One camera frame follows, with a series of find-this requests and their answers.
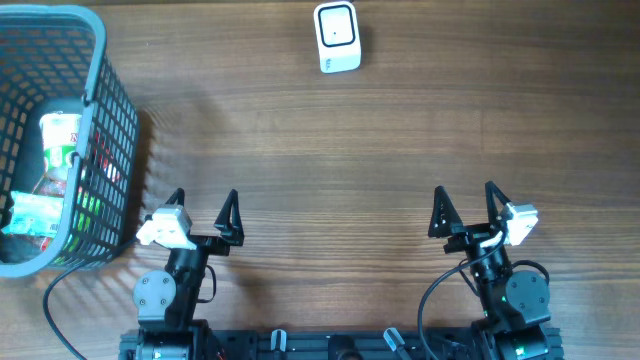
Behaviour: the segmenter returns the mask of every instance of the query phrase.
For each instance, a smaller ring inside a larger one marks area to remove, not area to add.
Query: table surface
[[[196,317],[215,329],[415,329],[422,293],[462,258],[427,237],[433,189],[484,222],[494,180],[540,211],[508,251],[551,272],[567,358],[637,358],[640,7],[361,1],[362,66],[325,75],[315,6],[93,7],[142,122],[129,228],[180,186],[205,234],[240,193],[245,246],[209,260],[218,295]],[[136,279],[167,256],[138,245],[61,283],[51,311],[63,333],[89,358],[114,358],[137,328]],[[56,274],[0,281],[0,358],[70,357],[42,314]],[[481,316],[454,276],[425,323]]]

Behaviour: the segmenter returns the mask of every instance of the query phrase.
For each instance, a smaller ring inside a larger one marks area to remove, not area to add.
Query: plastic basket
[[[121,242],[140,129],[105,50],[104,24],[89,9],[0,6],[2,225],[10,216],[10,191],[31,192],[44,173],[42,114],[82,114],[57,235],[31,259],[2,235],[0,277],[67,268]]]

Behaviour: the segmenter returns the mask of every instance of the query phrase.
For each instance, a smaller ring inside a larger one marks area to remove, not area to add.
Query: gray basket
[[[0,6],[2,225],[10,191],[31,192],[44,173],[42,114],[82,114],[56,237],[29,259],[20,244],[2,236],[0,277],[68,268],[121,242],[140,128],[105,55],[106,41],[100,18],[83,7]]]

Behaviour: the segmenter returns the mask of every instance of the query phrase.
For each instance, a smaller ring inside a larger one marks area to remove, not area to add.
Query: wooden table
[[[567,358],[637,358],[640,7],[360,1],[362,66],[325,75],[315,6],[93,8],[143,125],[129,227],[180,186],[207,233],[240,192],[245,246],[209,260],[218,295],[196,316],[216,329],[415,329],[422,293],[461,259],[427,238],[433,189],[483,222],[494,180],[540,211],[508,250],[551,272]],[[137,328],[133,284],[167,256],[136,246],[61,283],[63,333],[114,358]],[[55,275],[0,282],[0,357],[70,357],[42,315]],[[430,326],[482,316],[458,276],[426,313]]]

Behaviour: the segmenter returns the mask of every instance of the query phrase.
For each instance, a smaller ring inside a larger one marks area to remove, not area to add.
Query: black square outline
[[[322,31],[322,19],[320,18],[320,13],[325,11],[325,10],[330,10],[330,9],[337,9],[337,8],[341,8],[341,7],[345,7],[347,8],[347,10],[349,10],[349,20],[351,23],[351,41],[347,42],[347,43],[339,43],[339,44],[333,44],[333,45],[327,45],[327,43],[324,41],[324,33]],[[353,14],[351,13],[351,8],[347,5],[335,5],[335,6],[327,6],[325,8],[322,8],[318,11],[318,24],[320,25],[320,38],[322,39],[322,44],[325,47],[336,47],[336,46],[345,46],[345,45],[351,45],[356,41],[356,32],[353,28]]]

